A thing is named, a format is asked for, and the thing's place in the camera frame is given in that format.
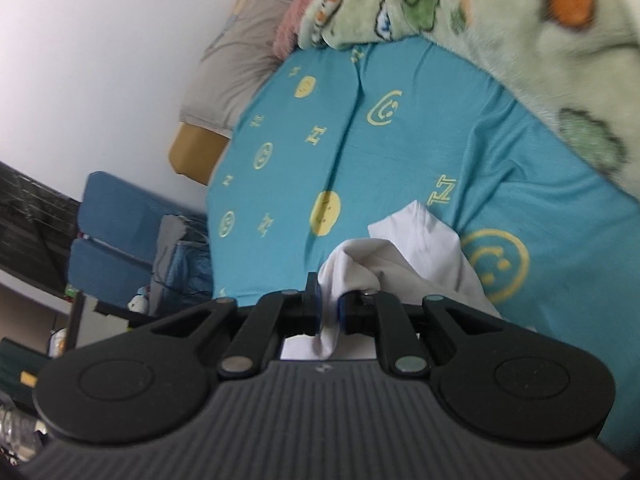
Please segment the white t-shirt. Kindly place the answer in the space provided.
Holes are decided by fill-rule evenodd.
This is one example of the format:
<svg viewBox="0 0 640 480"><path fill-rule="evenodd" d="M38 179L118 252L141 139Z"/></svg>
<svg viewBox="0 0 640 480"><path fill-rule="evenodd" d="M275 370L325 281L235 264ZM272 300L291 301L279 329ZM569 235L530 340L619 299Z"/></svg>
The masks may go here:
<svg viewBox="0 0 640 480"><path fill-rule="evenodd" d="M348 292L390 292L404 304L440 295L492 316L459 235L416 200L368 226L367 238L345 240L319 271L322 327L316 336L285 339L280 358L293 361L364 360L376 357L369 336L341 333L337 303Z"/></svg>

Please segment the blue folding chair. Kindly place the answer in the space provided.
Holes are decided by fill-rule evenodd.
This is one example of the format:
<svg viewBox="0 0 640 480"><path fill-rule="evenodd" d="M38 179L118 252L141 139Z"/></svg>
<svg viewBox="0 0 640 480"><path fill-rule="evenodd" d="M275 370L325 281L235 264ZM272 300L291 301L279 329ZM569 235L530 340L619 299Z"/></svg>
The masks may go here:
<svg viewBox="0 0 640 480"><path fill-rule="evenodd" d="M156 241L165 214L206 222L199 212L112 174L90 174L77 214L79 234L70 248L68 284L125 310L140 287L146 286L150 296ZM171 315L192 306L158 308L149 298L148 314Z"/></svg>

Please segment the grey cloth on chair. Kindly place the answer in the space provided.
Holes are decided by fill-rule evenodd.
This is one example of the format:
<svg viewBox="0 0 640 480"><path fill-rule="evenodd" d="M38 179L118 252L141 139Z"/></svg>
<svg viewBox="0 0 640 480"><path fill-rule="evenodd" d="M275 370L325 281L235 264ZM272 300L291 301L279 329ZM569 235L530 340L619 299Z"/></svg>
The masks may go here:
<svg viewBox="0 0 640 480"><path fill-rule="evenodd" d="M150 301L155 307L183 307L209 300L212 259L206 222L165 214L160 222L152 265Z"/></svg>

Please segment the small plush toy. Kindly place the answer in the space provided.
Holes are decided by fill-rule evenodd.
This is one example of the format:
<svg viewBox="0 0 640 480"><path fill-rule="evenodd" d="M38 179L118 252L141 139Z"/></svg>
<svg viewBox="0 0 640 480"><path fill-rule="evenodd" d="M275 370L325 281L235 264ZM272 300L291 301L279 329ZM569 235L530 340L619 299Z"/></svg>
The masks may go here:
<svg viewBox="0 0 640 480"><path fill-rule="evenodd" d="M149 289L146 286L137 290L137 293L129 300L127 309L139 314L149 313Z"/></svg>

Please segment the teal patterned bed sheet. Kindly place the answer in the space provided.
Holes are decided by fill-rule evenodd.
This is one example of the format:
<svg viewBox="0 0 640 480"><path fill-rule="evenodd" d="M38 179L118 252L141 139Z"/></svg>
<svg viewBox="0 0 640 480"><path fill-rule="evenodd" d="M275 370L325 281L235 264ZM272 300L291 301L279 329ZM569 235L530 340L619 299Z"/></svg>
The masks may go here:
<svg viewBox="0 0 640 480"><path fill-rule="evenodd" d="M294 53L245 110L207 196L213 288L299 285L352 238L601 359L601 438L639 449L639 206L491 76L412 38Z"/></svg>

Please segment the yellow headboard cushion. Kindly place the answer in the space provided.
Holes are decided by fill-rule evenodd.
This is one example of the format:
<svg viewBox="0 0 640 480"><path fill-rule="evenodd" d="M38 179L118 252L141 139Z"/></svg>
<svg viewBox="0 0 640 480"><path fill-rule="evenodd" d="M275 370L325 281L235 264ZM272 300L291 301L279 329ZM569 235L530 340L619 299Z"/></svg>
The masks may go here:
<svg viewBox="0 0 640 480"><path fill-rule="evenodd" d="M179 176L208 185L229 141L225 134L181 124L168 152L170 166Z"/></svg>

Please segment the grey pillow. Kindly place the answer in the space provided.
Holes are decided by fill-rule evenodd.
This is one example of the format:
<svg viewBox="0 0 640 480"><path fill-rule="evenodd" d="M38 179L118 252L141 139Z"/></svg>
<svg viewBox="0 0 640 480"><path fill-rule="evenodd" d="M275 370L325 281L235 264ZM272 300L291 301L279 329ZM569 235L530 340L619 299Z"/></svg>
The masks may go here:
<svg viewBox="0 0 640 480"><path fill-rule="evenodd" d="M186 89L180 122L223 133L235 127L256 92L281 61L273 41L293 0L259 0L254 11L205 49Z"/></svg>

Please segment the dark window grille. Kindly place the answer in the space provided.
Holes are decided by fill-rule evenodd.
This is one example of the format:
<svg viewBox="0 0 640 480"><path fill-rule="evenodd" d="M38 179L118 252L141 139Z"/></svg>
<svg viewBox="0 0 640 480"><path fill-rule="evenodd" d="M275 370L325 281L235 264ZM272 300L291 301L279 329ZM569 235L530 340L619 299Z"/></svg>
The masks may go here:
<svg viewBox="0 0 640 480"><path fill-rule="evenodd" d="M6 164L0 194L1 270L63 298L80 203Z"/></svg>

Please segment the pink fluffy blanket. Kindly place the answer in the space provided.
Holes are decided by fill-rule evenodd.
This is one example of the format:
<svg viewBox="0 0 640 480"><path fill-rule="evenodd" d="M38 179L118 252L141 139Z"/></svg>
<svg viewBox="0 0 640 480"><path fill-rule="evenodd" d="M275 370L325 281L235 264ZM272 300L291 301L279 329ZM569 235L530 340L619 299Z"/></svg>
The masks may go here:
<svg viewBox="0 0 640 480"><path fill-rule="evenodd" d="M273 54L284 61L296 48L299 26L312 0L293 0L286 10L273 41Z"/></svg>

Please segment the green cartoon fleece blanket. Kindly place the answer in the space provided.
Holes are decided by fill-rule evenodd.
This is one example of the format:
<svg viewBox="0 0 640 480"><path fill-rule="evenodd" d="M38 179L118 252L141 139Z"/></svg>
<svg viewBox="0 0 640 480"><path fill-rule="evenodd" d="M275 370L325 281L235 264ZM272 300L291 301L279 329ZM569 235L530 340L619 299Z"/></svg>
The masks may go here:
<svg viewBox="0 0 640 480"><path fill-rule="evenodd" d="M303 49L418 36L497 79L578 156L639 192L639 0L310 0Z"/></svg>

